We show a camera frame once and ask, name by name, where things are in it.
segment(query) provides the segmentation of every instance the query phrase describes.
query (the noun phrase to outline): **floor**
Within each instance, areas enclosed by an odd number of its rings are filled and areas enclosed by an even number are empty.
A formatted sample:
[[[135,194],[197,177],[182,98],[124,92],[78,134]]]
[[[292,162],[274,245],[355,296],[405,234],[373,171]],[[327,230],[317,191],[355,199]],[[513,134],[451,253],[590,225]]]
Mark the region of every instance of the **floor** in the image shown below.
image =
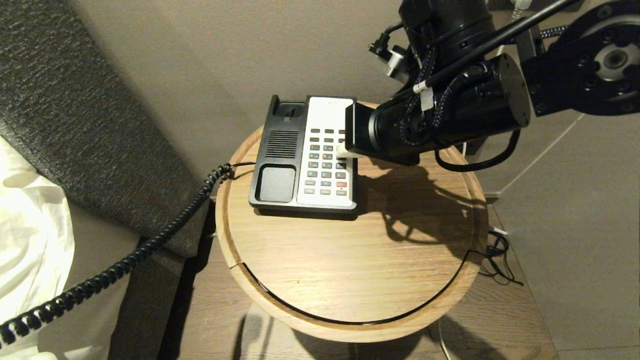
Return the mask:
[[[502,227],[492,206],[489,221]],[[215,241],[208,262],[196,262],[186,271],[192,273],[186,278],[194,278],[193,287],[182,291],[187,295],[174,307],[160,358],[238,359],[251,302],[229,274]],[[513,248],[509,265],[524,286],[501,286],[492,278],[478,276],[462,301],[442,318],[442,335],[452,359],[558,359]],[[403,339],[363,346],[357,354],[345,358],[445,359],[434,325]],[[580,354],[563,356],[563,360],[574,358]]]

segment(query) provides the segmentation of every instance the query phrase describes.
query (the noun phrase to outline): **wooden table top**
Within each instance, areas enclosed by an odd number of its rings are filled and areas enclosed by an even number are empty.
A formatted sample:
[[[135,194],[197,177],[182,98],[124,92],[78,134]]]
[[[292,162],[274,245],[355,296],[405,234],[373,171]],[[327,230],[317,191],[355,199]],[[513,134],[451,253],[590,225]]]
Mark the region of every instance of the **wooden table top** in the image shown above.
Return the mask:
[[[231,163],[255,161],[262,129]],[[445,161],[464,163],[454,148]],[[355,220],[259,215],[248,203],[253,167],[218,191],[216,224],[245,292],[287,325],[328,340],[371,342],[437,320],[472,284],[487,237],[473,173],[440,168],[433,153],[404,167],[358,159]]]

